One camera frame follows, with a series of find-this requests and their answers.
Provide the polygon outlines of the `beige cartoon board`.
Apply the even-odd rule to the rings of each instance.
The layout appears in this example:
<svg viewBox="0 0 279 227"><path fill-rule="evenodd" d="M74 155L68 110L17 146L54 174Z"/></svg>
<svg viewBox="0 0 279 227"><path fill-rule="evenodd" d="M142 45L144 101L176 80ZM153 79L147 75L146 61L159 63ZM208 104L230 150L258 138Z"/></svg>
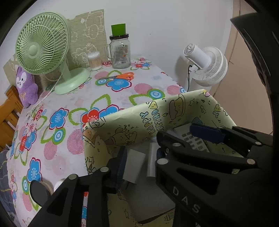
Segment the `beige cartoon board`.
<svg viewBox="0 0 279 227"><path fill-rule="evenodd" d="M68 19L71 38L70 48L67 53L67 64L69 70L83 67L88 68L89 63L87 54L100 52L101 58L105 59L104 47L107 44L104 9L86 12ZM3 66L5 76L9 83L15 85L15 76L18 68L16 55L14 54ZM54 72L41 76L35 76L36 83L42 83L43 86L56 82L60 76L59 69Z"/></svg>

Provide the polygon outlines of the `beige door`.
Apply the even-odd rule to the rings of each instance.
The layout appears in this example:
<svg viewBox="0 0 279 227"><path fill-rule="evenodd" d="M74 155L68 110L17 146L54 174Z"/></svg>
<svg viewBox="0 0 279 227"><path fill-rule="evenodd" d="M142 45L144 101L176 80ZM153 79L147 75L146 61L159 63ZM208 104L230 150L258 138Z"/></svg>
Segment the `beige door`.
<svg viewBox="0 0 279 227"><path fill-rule="evenodd" d="M248 47L233 25L225 56L227 74L211 88L210 93L236 125L272 134L272 114L265 87L258 77Z"/></svg>

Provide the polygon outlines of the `yellow cartoon paper box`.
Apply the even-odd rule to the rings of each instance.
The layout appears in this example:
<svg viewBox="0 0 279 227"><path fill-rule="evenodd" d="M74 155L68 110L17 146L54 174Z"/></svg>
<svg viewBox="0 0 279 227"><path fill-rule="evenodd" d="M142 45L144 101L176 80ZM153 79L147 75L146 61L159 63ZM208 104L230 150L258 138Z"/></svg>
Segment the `yellow cartoon paper box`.
<svg viewBox="0 0 279 227"><path fill-rule="evenodd" d="M125 180L130 187L108 195L110 226L171 226L174 203L155 184L155 137L159 131L185 141L184 125L232 127L233 120L204 89L181 93L127 108L116 113L98 112L98 119L83 127L84 153L89 174L128 150Z"/></svg>

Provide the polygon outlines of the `wooden bed headboard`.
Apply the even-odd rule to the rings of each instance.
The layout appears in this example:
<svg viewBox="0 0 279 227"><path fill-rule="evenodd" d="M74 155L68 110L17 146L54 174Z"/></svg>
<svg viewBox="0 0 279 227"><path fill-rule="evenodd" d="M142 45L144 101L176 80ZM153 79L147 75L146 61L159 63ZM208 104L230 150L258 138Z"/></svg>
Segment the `wooden bed headboard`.
<svg viewBox="0 0 279 227"><path fill-rule="evenodd" d="M6 145L11 145L15 133L15 127L22 112L23 105L19 99L19 93L14 85L5 92L7 100L1 105L1 151Z"/></svg>

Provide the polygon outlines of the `green desk fan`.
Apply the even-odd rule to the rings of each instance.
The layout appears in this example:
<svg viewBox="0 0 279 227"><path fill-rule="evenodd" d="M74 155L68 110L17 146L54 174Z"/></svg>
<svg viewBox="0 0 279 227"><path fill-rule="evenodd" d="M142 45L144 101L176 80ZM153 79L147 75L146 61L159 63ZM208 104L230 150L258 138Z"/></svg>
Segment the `green desk fan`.
<svg viewBox="0 0 279 227"><path fill-rule="evenodd" d="M61 76L54 85L57 95L66 94L89 77L86 68L70 70L66 62L70 48L70 27L66 18L53 12L40 13L27 21L16 41L19 65L33 75L45 75L59 69Z"/></svg>

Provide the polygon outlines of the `white standing fan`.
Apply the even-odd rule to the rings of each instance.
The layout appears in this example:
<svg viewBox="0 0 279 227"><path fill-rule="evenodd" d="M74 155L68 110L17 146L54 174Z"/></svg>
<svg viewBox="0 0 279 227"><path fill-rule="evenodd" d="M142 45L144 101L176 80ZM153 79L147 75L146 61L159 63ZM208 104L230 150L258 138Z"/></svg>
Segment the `white standing fan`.
<svg viewBox="0 0 279 227"><path fill-rule="evenodd" d="M187 45L183 55L190 61L188 83L195 81L202 87L211 87L219 83L228 69L227 59L216 47L199 48L193 43Z"/></svg>

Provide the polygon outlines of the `glass jar green lid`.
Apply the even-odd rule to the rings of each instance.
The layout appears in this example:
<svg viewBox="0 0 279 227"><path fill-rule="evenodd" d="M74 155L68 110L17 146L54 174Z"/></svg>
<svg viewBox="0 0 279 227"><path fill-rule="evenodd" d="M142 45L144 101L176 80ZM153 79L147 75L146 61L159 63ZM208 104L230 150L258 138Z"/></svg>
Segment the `glass jar green lid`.
<svg viewBox="0 0 279 227"><path fill-rule="evenodd" d="M105 54L114 69L125 69L131 65L129 34L126 24L111 25L110 43L105 46Z"/></svg>

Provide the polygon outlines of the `blue plaid bedding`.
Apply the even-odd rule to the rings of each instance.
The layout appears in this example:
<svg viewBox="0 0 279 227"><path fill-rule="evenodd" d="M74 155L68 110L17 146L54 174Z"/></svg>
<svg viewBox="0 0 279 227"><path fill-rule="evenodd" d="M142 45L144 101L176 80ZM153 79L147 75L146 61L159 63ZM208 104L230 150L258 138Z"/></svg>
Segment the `blue plaid bedding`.
<svg viewBox="0 0 279 227"><path fill-rule="evenodd" d="M11 195L7 173L7 152L9 149L1 151L1 226L21 226Z"/></svg>

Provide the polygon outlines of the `orange handled scissors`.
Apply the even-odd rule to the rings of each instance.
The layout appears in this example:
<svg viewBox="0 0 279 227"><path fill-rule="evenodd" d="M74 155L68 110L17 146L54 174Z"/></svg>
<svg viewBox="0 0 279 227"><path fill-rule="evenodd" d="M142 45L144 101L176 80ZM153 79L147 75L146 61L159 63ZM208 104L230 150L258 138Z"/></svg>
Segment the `orange handled scissors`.
<svg viewBox="0 0 279 227"><path fill-rule="evenodd" d="M133 72L127 72L124 74L119 74L116 76L109 76L109 77L103 77L100 79L126 79L126 80L132 80L134 79L134 73Z"/></svg>

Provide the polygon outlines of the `white earbud case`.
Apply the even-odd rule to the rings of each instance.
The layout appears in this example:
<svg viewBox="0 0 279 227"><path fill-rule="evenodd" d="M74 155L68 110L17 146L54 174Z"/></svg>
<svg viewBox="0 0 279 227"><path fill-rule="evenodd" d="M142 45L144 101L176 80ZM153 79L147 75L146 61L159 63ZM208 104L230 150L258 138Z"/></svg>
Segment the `white earbud case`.
<svg viewBox="0 0 279 227"><path fill-rule="evenodd" d="M63 183L63 181L64 181L64 179L61 179L54 185L54 187L53 187L54 192L60 187L60 185Z"/></svg>

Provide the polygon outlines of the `purple plush rabbit toy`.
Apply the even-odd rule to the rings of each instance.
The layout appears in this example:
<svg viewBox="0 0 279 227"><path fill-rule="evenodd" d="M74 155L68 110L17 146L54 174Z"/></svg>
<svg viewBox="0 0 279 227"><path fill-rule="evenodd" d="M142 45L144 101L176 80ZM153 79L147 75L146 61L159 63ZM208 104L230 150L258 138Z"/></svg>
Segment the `purple plush rabbit toy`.
<svg viewBox="0 0 279 227"><path fill-rule="evenodd" d="M15 86L24 108L38 101L38 85L35 83L34 75L26 72L21 66L17 68Z"/></svg>

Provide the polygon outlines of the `floral tablecloth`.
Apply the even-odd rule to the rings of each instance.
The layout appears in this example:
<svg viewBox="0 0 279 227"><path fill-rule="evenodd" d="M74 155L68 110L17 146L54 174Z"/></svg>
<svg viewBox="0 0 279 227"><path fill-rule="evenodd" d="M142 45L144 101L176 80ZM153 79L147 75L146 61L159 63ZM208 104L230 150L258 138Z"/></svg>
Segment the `floral tablecloth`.
<svg viewBox="0 0 279 227"><path fill-rule="evenodd" d="M134 79L100 79L127 72ZM21 226L28 226L39 210L29 194L32 180L55 185L71 173L87 173L83 126L110 114L150 100L186 92L153 62L136 57L130 68L114 69L106 61L78 88L57 95L42 92L39 104L22 111L10 150L7 173L13 205Z"/></svg>

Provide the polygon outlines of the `cotton swab container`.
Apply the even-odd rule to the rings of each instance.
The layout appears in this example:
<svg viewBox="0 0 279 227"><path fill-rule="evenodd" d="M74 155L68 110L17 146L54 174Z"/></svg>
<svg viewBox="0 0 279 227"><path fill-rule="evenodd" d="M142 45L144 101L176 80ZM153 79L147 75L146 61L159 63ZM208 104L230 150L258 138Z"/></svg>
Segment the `cotton swab container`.
<svg viewBox="0 0 279 227"><path fill-rule="evenodd" d="M88 63L91 71L97 71L102 68L102 60L100 52L92 52L87 55Z"/></svg>

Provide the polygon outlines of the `black round compact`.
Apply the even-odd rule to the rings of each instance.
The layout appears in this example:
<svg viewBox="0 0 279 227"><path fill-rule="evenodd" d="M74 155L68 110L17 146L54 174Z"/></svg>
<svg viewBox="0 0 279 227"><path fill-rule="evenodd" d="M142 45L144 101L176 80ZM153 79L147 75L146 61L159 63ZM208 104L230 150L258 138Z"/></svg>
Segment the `black round compact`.
<svg viewBox="0 0 279 227"><path fill-rule="evenodd" d="M45 185L37 180L31 182L29 192L32 200L41 207L43 207L50 197L50 192Z"/></svg>

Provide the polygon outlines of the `white remote control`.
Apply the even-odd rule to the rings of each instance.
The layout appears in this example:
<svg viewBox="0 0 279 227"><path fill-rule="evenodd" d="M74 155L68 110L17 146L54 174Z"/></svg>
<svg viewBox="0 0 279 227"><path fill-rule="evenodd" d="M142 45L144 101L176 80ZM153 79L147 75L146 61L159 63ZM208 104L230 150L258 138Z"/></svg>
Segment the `white remote control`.
<svg viewBox="0 0 279 227"><path fill-rule="evenodd" d="M192 149L209 152L203 140L192 135L190 126L191 123L176 127L174 128L174 132L179 139L189 143Z"/></svg>

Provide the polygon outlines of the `white power adapter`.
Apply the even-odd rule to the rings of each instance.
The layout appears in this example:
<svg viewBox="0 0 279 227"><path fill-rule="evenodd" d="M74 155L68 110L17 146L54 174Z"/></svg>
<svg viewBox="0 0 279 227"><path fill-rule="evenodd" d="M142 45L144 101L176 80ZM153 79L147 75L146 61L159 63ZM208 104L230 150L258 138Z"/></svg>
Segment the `white power adapter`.
<svg viewBox="0 0 279 227"><path fill-rule="evenodd" d="M137 183L140 171L145 161L146 154L134 149L129 149L123 179L133 184Z"/></svg>

